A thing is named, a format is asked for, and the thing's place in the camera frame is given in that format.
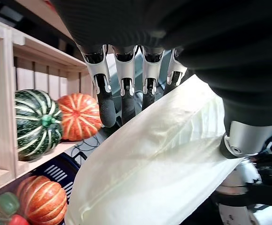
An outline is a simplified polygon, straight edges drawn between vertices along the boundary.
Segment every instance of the pumpkin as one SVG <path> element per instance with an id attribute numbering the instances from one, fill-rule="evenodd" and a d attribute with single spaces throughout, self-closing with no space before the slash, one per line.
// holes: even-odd
<path id="1" fill-rule="evenodd" d="M 62 110 L 63 139 L 80 141 L 95 135 L 102 126 L 98 104 L 85 94 L 71 94 L 58 100 Z"/>
<path id="2" fill-rule="evenodd" d="M 21 213 L 32 225 L 58 225 L 67 209 L 65 190 L 45 176 L 31 176 L 23 180 L 16 192 Z"/>
<path id="3" fill-rule="evenodd" d="M 41 90 L 15 92 L 18 156 L 33 160 L 56 147 L 62 138 L 62 112 Z"/>

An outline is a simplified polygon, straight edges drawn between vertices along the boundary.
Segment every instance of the green vegetable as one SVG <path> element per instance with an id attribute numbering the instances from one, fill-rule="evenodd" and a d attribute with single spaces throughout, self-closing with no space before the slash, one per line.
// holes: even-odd
<path id="1" fill-rule="evenodd" d="M 62 113 L 47 93 L 19 90 L 15 109 L 19 160 L 36 159 L 56 147 L 62 138 Z"/>
<path id="2" fill-rule="evenodd" d="M 0 195 L 0 215 L 8 218 L 19 209 L 19 201 L 15 194 L 6 192 Z"/>

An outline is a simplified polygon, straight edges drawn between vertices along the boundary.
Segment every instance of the black fingertip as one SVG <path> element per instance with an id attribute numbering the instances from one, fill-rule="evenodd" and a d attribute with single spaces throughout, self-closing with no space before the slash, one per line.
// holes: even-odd
<path id="1" fill-rule="evenodd" d="M 166 83 L 165 88 L 164 88 L 164 92 L 163 92 L 163 96 L 168 94 L 169 92 L 171 92 L 176 87 L 177 86 L 175 85 L 174 82 L 172 82 L 171 84 Z"/>
<path id="2" fill-rule="evenodd" d="M 122 124 L 127 123 L 135 117 L 134 95 L 130 95 L 129 90 L 125 91 L 125 95 L 121 97 L 121 121 Z"/>
<path id="3" fill-rule="evenodd" d="M 98 94 L 99 115 L 105 127 L 112 127 L 116 121 L 116 112 L 111 92 L 100 90 Z"/>
<path id="4" fill-rule="evenodd" d="M 155 95 L 153 95 L 151 91 L 151 89 L 148 89 L 147 93 L 144 94 L 142 101 L 142 110 L 146 109 L 155 102 Z"/>

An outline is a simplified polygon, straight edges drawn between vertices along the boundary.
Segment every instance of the screw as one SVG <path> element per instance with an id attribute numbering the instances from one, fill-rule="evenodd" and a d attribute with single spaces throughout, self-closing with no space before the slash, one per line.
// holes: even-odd
<path id="1" fill-rule="evenodd" d="M 237 152 L 237 153 L 241 153 L 241 151 L 235 147 L 233 147 L 233 151 Z"/>

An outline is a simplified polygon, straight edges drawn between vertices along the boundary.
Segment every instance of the pumpkin stem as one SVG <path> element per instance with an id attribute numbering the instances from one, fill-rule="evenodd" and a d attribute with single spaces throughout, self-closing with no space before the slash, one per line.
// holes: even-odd
<path id="1" fill-rule="evenodd" d="M 53 118 L 51 115 L 44 115 L 42 118 L 42 125 L 48 128 L 51 124 L 56 122 L 56 119 Z"/>

